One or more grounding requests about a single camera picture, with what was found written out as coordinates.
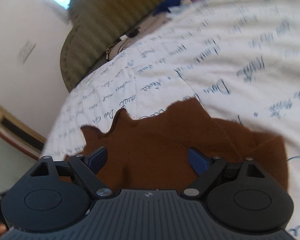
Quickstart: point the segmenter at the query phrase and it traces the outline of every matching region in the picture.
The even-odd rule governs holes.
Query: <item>brown fabric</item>
[[[288,168],[283,139],[252,132],[241,124],[211,118],[196,99],[176,102],[154,117],[132,120],[120,109],[107,134],[92,126],[81,128],[83,154],[100,146],[108,162],[98,177],[111,189],[183,190],[197,175],[187,162],[187,151],[242,162],[252,157],[287,190]]]

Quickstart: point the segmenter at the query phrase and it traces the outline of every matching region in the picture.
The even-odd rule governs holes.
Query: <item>olive green cushion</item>
[[[60,55],[62,78],[71,91],[106,48],[164,0],[71,0],[74,27]]]

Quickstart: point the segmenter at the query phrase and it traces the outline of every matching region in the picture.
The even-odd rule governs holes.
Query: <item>bed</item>
[[[87,76],[69,94],[43,155],[85,146],[82,125],[107,132],[195,97],[210,114],[284,137],[300,240],[300,0],[200,0]]]

